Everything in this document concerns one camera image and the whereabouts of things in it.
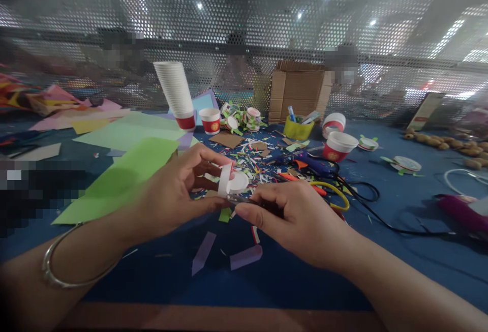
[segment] right hand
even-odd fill
[[[236,213],[303,261],[341,274],[353,261],[358,233],[306,181],[262,184],[251,199],[275,202],[284,209],[284,220],[245,202],[236,206]]]

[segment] metal mesh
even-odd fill
[[[181,61],[192,96],[261,111],[277,60],[313,61],[336,72],[327,112],[402,120],[433,90],[455,119],[488,93],[487,21],[488,0],[0,0],[0,56],[139,108],[166,107],[152,62]]]

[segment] yellow cup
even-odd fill
[[[290,116],[288,116],[286,117],[286,122],[285,122],[285,135],[293,140],[304,141],[309,138],[313,127],[314,127],[313,121],[309,124],[301,125],[301,124],[294,123],[290,119]]]

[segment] bracelet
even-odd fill
[[[51,244],[51,246],[47,250],[46,254],[44,255],[44,259],[42,260],[42,273],[43,273],[44,279],[48,282],[48,284],[50,286],[52,286],[52,287],[58,287],[58,288],[61,288],[61,289],[77,289],[77,288],[82,288],[82,287],[85,287],[85,286],[92,285],[92,284],[96,283],[98,280],[102,279],[110,271],[112,271],[114,269],[114,267],[117,266],[118,262],[120,261],[120,259],[117,260],[116,262],[114,262],[113,265],[111,265],[101,275],[95,277],[94,279],[92,279],[90,281],[84,282],[84,283],[70,284],[70,283],[65,283],[64,281],[61,281],[60,279],[58,279],[52,273],[52,271],[51,271],[51,257],[52,257],[52,254],[53,254],[54,250],[56,249],[56,247],[59,245],[59,243],[64,238],[66,238],[68,236],[68,234],[70,234],[75,229],[78,229],[83,224],[84,224],[83,222],[76,224],[76,226],[74,226],[73,228],[71,228],[70,230],[68,230],[66,233],[64,233],[62,236],[60,236],[58,239],[56,239],[56,241],[53,244]]]

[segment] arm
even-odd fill
[[[260,185],[285,219],[242,203],[239,216],[313,266],[337,272],[366,295],[389,330],[487,331],[488,316],[343,222],[306,182]]]
[[[63,239],[52,254],[52,272],[67,283],[96,278],[117,262],[130,247],[161,237],[192,218],[228,203],[218,197],[193,201],[192,188],[216,190],[204,173],[220,176],[222,165],[231,160],[202,144],[161,168],[148,181],[134,204],[86,223]],[[51,330],[90,290],[58,289],[43,280],[41,264],[51,240],[2,265],[2,284],[13,316],[21,330]]]

